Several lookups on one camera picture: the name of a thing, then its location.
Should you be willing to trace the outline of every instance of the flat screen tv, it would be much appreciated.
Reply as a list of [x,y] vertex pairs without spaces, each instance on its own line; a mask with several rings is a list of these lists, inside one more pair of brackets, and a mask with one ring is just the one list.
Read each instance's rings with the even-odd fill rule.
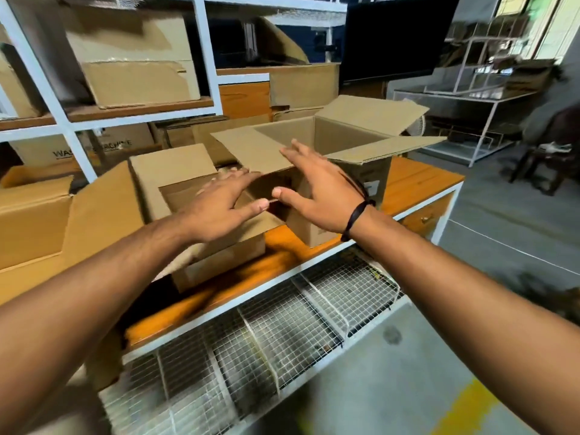
[[391,0],[348,6],[340,84],[430,75],[459,0]]

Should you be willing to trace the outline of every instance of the white sticker on box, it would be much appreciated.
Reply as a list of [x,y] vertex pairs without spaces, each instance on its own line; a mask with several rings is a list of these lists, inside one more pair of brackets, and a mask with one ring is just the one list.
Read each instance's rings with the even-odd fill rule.
[[381,182],[380,180],[375,180],[374,182],[364,182],[364,187],[365,187],[366,191],[368,192],[369,197],[376,195],[376,193],[379,190],[379,183],[380,182]]

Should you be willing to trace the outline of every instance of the white cable on floor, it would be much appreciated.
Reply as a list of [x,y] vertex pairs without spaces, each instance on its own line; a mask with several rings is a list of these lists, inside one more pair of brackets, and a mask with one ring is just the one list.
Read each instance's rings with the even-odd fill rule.
[[567,269],[567,268],[565,268],[565,267],[558,266],[558,265],[556,265],[556,264],[554,264],[554,263],[550,263],[549,261],[546,261],[545,259],[538,258],[537,256],[530,255],[529,253],[522,252],[520,249],[517,249],[517,248],[515,248],[515,247],[511,247],[511,246],[509,246],[509,245],[507,245],[507,244],[504,244],[504,243],[503,243],[503,242],[501,242],[501,241],[495,240],[495,239],[493,239],[493,238],[491,238],[491,237],[488,237],[487,235],[484,235],[484,234],[482,234],[482,233],[479,233],[478,231],[476,231],[476,230],[473,230],[473,229],[471,229],[471,228],[469,228],[469,227],[467,227],[467,226],[464,226],[464,225],[462,225],[461,223],[458,223],[458,222],[457,222],[457,221],[455,221],[455,220],[449,219],[449,221],[451,221],[452,223],[458,224],[458,225],[459,225],[459,226],[461,226],[461,227],[465,227],[467,230],[470,230],[471,232],[473,232],[473,233],[476,233],[477,235],[481,235],[481,236],[483,236],[483,237],[486,237],[488,240],[495,241],[495,242],[497,242],[498,244],[501,244],[502,246],[509,247],[510,249],[513,249],[513,250],[515,250],[516,252],[520,252],[520,253],[522,253],[523,255],[531,256],[532,258],[536,258],[537,260],[539,260],[539,261],[542,261],[542,262],[544,262],[544,263],[547,263],[547,264],[550,264],[551,266],[558,267],[558,269],[566,270],[566,271],[569,271],[570,273],[574,273],[575,275],[578,275],[578,276],[580,276],[580,273],[576,273],[575,271],[569,270],[569,269]]

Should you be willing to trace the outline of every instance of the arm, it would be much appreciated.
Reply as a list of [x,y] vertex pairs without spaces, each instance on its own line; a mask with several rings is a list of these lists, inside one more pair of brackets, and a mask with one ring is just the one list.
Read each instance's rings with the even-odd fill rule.
[[0,306],[0,433],[62,386],[153,278],[188,246],[217,239],[268,207],[232,209],[259,173],[228,172],[183,211],[155,221]]
[[[272,196],[321,228],[341,233],[363,198],[336,166],[308,148],[295,143],[283,154],[303,171],[313,198],[286,188],[275,189]],[[498,399],[540,433],[578,432],[580,328],[370,206],[350,233]]]

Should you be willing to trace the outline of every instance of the forearm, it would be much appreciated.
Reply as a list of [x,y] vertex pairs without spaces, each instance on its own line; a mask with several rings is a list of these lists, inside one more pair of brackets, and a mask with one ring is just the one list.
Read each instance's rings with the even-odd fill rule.
[[500,400],[541,433],[577,432],[580,329],[378,211],[367,209],[352,237]]
[[185,247],[180,218],[148,224],[0,306],[0,433],[63,385],[151,280]]

